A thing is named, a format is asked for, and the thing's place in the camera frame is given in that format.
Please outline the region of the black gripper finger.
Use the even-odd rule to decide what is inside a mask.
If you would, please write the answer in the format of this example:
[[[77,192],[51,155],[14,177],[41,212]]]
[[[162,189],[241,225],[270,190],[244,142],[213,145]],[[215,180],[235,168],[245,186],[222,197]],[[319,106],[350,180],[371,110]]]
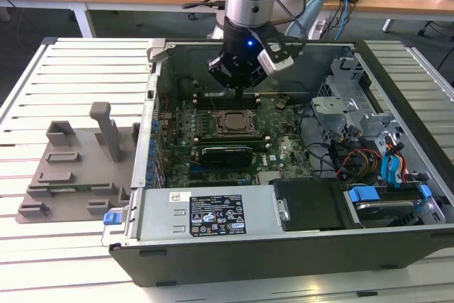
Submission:
[[[264,79],[267,78],[267,73],[263,68],[258,67],[252,72],[247,72],[240,76],[239,98],[243,97],[243,92],[247,88],[259,85]]]
[[[233,89],[235,99],[240,99],[240,78],[232,60],[225,55],[219,55],[208,63],[209,74],[223,87]]]

